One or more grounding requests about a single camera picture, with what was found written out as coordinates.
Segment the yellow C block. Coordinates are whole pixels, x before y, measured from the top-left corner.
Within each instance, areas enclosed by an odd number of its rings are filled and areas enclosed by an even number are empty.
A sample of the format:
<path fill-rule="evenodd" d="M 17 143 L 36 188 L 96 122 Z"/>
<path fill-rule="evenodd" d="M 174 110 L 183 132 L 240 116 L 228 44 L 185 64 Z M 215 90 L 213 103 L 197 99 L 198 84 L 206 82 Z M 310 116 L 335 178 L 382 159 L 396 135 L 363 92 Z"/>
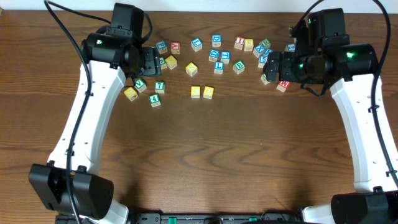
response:
<path fill-rule="evenodd" d="M 192 86 L 191 87 L 191 98 L 197 99 L 200 98 L 201 95 L 201 87 L 200 86 Z"/>

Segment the yellow O block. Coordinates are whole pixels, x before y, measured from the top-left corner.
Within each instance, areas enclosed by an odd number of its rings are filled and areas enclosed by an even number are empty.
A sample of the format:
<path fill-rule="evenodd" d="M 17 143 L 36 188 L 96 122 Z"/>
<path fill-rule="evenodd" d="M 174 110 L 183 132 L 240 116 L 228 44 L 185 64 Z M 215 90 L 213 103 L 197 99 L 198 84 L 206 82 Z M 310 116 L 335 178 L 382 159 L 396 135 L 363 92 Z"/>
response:
<path fill-rule="evenodd" d="M 210 86 L 206 86 L 203 90 L 203 97 L 211 100 L 214 94 L 214 88 Z"/>

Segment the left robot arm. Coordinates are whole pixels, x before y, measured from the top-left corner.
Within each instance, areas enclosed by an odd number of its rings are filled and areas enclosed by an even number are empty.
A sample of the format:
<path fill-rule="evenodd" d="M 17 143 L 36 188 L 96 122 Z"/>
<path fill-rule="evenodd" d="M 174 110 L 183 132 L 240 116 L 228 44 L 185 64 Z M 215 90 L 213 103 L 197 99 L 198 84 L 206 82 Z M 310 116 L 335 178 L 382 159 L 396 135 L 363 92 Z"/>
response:
<path fill-rule="evenodd" d="M 114 199 L 112 181 L 98 176 L 104 134 L 129 77 L 161 74 L 149 39 L 92 33 L 80 47 L 80 84 L 62 136 L 45 165 L 33 164 L 29 182 L 46 209 L 92 223 L 126 223 L 127 206 Z"/>

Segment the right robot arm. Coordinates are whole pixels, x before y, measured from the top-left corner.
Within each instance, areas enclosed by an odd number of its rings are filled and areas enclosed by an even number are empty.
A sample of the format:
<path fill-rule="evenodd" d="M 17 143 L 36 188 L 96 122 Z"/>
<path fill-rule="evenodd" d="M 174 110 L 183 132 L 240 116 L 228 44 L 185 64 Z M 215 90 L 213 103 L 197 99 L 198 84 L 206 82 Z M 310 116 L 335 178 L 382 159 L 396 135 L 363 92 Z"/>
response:
<path fill-rule="evenodd" d="M 353 193 L 301 210 L 304 223 L 397 223 L 397 148 L 384 109 L 378 61 L 369 44 L 271 52 L 269 82 L 321 84 L 341 114 L 354 167 Z"/>

